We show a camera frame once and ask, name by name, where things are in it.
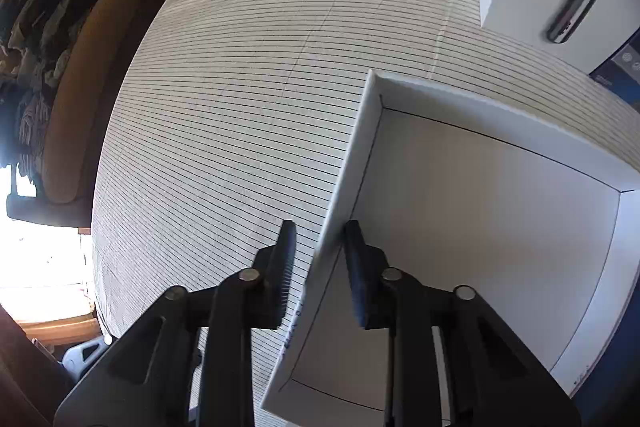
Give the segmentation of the white box lid tray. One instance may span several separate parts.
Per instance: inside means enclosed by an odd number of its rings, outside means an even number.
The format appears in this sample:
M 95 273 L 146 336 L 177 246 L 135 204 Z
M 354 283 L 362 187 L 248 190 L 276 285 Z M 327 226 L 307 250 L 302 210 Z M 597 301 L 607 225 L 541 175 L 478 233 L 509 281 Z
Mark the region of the white box lid tray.
M 473 287 L 567 393 L 608 347 L 639 276 L 639 171 L 484 96 L 370 72 L 262 407 L 299 426 L 382 423 L 386 339 L 360 329 L 343 225 L 439 289 Z

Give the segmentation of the white striped tablecloth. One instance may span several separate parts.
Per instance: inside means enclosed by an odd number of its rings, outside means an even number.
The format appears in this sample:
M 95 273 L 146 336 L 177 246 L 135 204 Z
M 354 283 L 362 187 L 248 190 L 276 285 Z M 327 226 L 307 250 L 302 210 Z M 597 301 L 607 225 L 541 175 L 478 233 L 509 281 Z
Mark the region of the white striped tablecloth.
M 639 116 L 480 27 L 477 0 L 167 0 L 119 91 L 93 204 L 101 324 L 213 285 L 296 223 L 297 301 L 370 70 L 493 98 L 639 168 Z

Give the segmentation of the blue Oral-B toothbrush box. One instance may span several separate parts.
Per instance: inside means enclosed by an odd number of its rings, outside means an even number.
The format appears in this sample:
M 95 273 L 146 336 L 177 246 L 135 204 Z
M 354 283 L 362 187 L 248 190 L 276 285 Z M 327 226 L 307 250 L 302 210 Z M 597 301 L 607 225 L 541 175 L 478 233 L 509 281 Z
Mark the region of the blue Oral-B toothbrush box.
M 590 78 L 640 112 L 639 43 L 625 44 L 591 74 Z

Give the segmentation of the pile of folded clothes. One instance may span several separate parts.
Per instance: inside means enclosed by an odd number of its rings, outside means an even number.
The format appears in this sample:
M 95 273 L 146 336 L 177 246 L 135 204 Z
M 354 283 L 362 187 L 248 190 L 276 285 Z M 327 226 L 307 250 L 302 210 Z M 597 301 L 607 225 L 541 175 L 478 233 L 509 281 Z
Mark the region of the pile of folded clothes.
M 1 0 L 1 166 L 36 183 L 70 52 L 98 0 Z

